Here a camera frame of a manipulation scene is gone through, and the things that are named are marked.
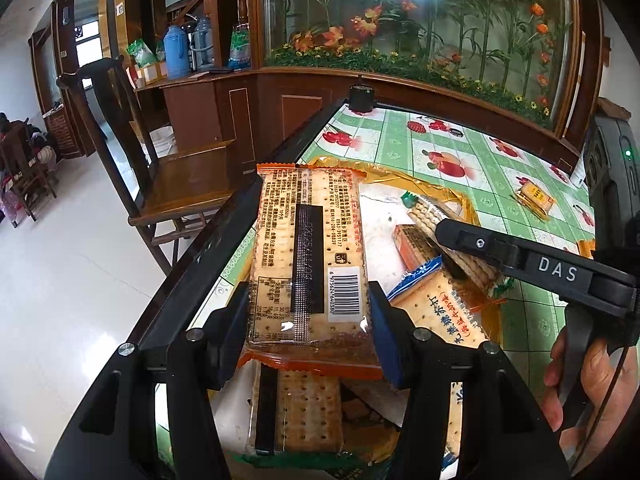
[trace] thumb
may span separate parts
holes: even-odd
[[[602,338],[596,339],[587,350],[580,374],[584,392],[596,410],[602,405],[614,372],[607,353],[607,342]]]

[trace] white bucket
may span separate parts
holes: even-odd
[[[151,137],[151,141],[154,144],[158,157],[166,156],[176,151],[174,128],[172,126],[163,126],[162,128],[153,130],[152,132],[149,132],[149,136]],[[145,152],[146,156],[149,155],[144,143],[142,143],[142,151]]]

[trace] screw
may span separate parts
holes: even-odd
[[[187,330],[185,337],[189,341],[200,341],[200,339],[204,337],[204,332],[201,328],[191,328],[190,330]]]
[[[133,354],[133,351],[136,349],[136,346],[133,343],[122,343],[118,346],[118,354],[123,357]]]
[[[414,337],[418,341],[428,341],[431,338],[431,330],[422,327],[415,328]]]
[[[500,351],[500,347],[493,341],[487,341],[482,345],[482,348],[488,354],[494,355]]]

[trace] green checkered tablecloth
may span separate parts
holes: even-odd
[[[577,189],[562,171],[510,144],[447,121],[384,108],[360,116],[345,106],[330,125],[303,153],[300,162],[333,155],[396,168],[466,193],[483,227],[574,253],[578,253],[577,240],[594,236],[593,209],[586,187]],[[343,140],[338,143],[337,130],[349,138],[342,135]],[[549,222],[538,219],[512,197],[524,179],[558,201],[551,209]],[[194,325],[226,304],[242,265],[251,257],[254,238],[255,231],[251,229]],[[539,397],[549,350],[564,326],[564,303],[546,290],[516,283],[501,309],[503,349]]]

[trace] chair backrest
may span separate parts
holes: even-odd
[[[142,207],[144,199],[151,189],[153,177],[158,166],[158,154],[146,129],[142,112],[131,88],[129,78],[122,67],[122,59],[122,56],[116,59],[111,59],[110,57],[99,59],[80,67],[75,74],[60,75],[56,83],[60,88],[68,89],[71,92],[71,97],[78,106],[80,116],[94,142],[98,156],[100,156],[100,160],[107,170],[122,203],[130,216],[136,216],[139,214],[140,207]],[[122,151],[125,153],[138,181],[140,193],[135,200],[132,199],[124,179],[113,160],[113,155],[108,149],[107,140],[102,129],[89,108],[82,86],[82,79],[91,80],[100,110],[119,142]],[[131,117],[142,134],[146,150],[151,159],[150,163],[147,161],[142,146],[129,123],[129,118]]]
[[[11,176],[19,173],[22,174],[23,178],[31,176],[36,171],[36,168],[30,166],[29,161],[35,157],[35,154],[27,131],[27,123],[12,121],[9,131],[4,136],[0,135],[0,137],[2,137],[0,139],[2,168]]]

